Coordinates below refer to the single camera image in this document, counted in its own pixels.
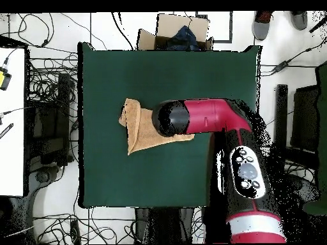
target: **gray shoe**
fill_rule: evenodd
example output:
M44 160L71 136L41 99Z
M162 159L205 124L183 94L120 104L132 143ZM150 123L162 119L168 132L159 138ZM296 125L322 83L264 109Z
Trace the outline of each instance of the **gray shoe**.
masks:
M306 11L291 11L291 22L297 30L304 30L308 25L308 15Z
M255 11L252 32L257 40L264 40L269 31L272 11Z

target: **dark blue cloth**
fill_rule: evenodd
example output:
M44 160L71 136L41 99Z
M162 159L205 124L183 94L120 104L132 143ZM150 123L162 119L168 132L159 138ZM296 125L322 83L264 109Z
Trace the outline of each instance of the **dark blue cloth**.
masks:
M200 50L197 39L190 28L183 26L178 33L167 41L167 50Z

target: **brown cloth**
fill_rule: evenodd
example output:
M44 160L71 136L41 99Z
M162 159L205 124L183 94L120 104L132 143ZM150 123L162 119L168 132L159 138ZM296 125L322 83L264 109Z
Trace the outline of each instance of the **brown cloth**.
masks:
M142 149L177 141L189 141L194 135L163 137L156 131L151 119L152 111L141 108L137 100L126 99L119 123L127 127L127 155Z

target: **cardboard box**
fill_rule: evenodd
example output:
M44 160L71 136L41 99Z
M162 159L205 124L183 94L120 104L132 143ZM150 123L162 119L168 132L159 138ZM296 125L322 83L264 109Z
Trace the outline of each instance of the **cardboard box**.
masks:
M155 50L157 45L165 45L183 27L189 26L197 38L197 44L201 50L212 50L213 38L207 38L209 27L208 19L178 16L173 14L158 14L156 20L156 34L151 34L139 29L137 50Z

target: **green table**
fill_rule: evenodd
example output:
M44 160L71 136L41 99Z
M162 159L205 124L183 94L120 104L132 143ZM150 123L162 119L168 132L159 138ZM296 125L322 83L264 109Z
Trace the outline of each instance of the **green table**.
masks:
M118 123L126 98L230 98L255 110L259 46L246 52L82 50L84 207L195 207L208 203L209 133L127 156Z

